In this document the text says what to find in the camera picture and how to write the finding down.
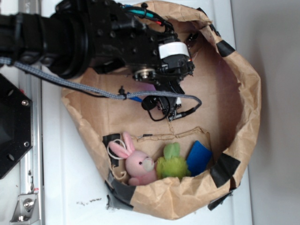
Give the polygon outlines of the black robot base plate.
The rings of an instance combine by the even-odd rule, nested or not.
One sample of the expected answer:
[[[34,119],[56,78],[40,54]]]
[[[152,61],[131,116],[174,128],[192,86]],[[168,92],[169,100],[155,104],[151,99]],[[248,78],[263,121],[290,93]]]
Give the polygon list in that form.
[[[30,99],[0,75],[0,178],[3,179],[29,150],[27,131]]]

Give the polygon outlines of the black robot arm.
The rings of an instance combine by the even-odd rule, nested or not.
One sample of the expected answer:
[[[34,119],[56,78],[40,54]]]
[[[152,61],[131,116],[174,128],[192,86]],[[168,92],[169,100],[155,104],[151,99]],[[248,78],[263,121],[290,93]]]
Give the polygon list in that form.
[[[195,68],[171,23],[146,3],[136,7],[113,0],[64,0],[49,18],[3,15],[0,54],[12,62],[40,63],[64,79],[92,68],[176,93]]]

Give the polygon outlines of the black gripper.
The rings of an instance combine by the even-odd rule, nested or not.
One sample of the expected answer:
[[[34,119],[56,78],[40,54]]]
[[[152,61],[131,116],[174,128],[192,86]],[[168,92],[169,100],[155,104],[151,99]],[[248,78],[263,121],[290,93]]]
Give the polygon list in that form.
[[[114,1],[93,4],[93,68],[99,74],[132,74],[157,90],[182,94],[194,70],[188,47],[173,26],[142,7]]]

